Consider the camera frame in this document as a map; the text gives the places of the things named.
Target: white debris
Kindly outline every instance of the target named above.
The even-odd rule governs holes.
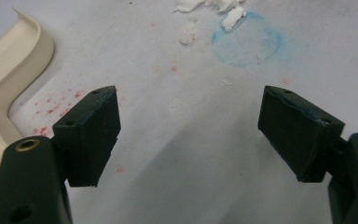
[[[219,7],[219,12],[231,10],[239,4],[239,0],[213,0],[213,3]]]
[[[197,18],[191,17],[187,19],[187,23],[183,27],[183,32],[178,39],[179,42],[188,45],[196,40],[196,22]]]
[[[222,26],[225,28],[225,31],[230,32],[235,23],[237,23],[242,16],[246,16],[246,12],[243,7],[234,7],[231,11],[229,11],[227,17],[222,21]]]
[[[234,83],[232,83],[232,82],[230,82],[230,81],[228,81],[228,80],[223,80],[222,81],[226,86],[232,86],[232,85],[234,85]]]
[[[205,0],[176,0],[174,11],[190,12]]]

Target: screw hole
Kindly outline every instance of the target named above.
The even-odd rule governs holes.
[[[27,139],[16,145],[16,151],[24,152],[36,148],[40,144],[39,139]]]
[[[68,120],[68,121],[65,122],[65,124],[68,125],[68,126],[75,126],[75,125],[76,125],[76,121],[74,121],[74,120]]]
[[[9,220],[11,223],[20,223],[30,217],[32,214],[31,206],[23,205],[15,208],[11,213]]]

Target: blue circular stain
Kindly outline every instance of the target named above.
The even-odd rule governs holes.
[[[212,51],[220,62],[234,67],[261,64],[282,47],[282,34],[254,12],[242,17],[230,33],[221,27],[212,37]]]

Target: red speckle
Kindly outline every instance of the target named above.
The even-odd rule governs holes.
[[[119,166],[117,169],[116,169],[116,173],[118,174],[121,174],[121,173],[124,173],[126,170],[124,170],[124,167],[121,167]]]
[[[288,85],[289,84],[289,78],[284,77],[281,82],[283,83],[283,85]]]
[[[68,113],[68,111],[69,111],[70,109],[71,109],[71,108],[66,108],[66,109],[64,109],[64,110],[61,112],[60,116],[61,116],[61,117],[64,116],[66,113]]]
[[[43,127],[43,128],[41,128],[40,129],[40,135],[42,135],[42,136],[46,136],[47,135],[47,133],[46,133],[46,130],[47,130],[48,128],[47,127]]]
[[[51,114],[52,112],[56,111],[59,108],[60,108],[60,104],[55,105],[54,108],[48,110],[48,114]]]
[[[75,98],[79,98],[80,96],[81,96],[81,93],[82,93],[83,91],[77,91],[76,92],[76,94],[75,94]]]

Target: curved beige plastic piece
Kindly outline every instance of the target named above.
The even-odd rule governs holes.
[[[53,40],[40,25],[16,12],[17,22],[0,38],[0,160],[7,145],[22,138],[7,111],[46,68],[54,51]]]

